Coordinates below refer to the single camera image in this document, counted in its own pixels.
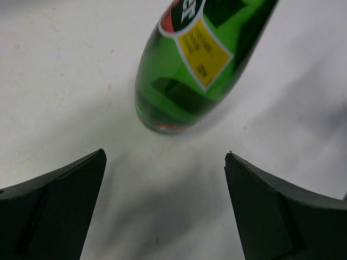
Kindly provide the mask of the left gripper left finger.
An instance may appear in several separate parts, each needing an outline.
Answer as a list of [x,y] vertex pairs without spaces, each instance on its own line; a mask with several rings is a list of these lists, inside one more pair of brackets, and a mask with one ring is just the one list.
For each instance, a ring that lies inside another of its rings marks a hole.
[[1,259],[80,259],[106,161],[99,149],[1,189]]

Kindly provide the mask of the green glass bottle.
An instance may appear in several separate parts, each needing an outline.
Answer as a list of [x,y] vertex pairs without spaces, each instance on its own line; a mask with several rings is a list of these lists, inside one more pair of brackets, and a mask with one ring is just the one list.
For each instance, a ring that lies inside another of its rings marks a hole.
[[185,130],[231,91],[277,1],[173,1],[146,43],[135,84],[140,121],[158,133]]

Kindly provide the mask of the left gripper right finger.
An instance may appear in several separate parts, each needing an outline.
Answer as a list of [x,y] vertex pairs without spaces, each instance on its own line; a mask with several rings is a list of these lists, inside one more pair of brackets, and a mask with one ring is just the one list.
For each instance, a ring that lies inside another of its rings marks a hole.
[[346,201],[229,152],[225,174],[245,259],[346,259]]

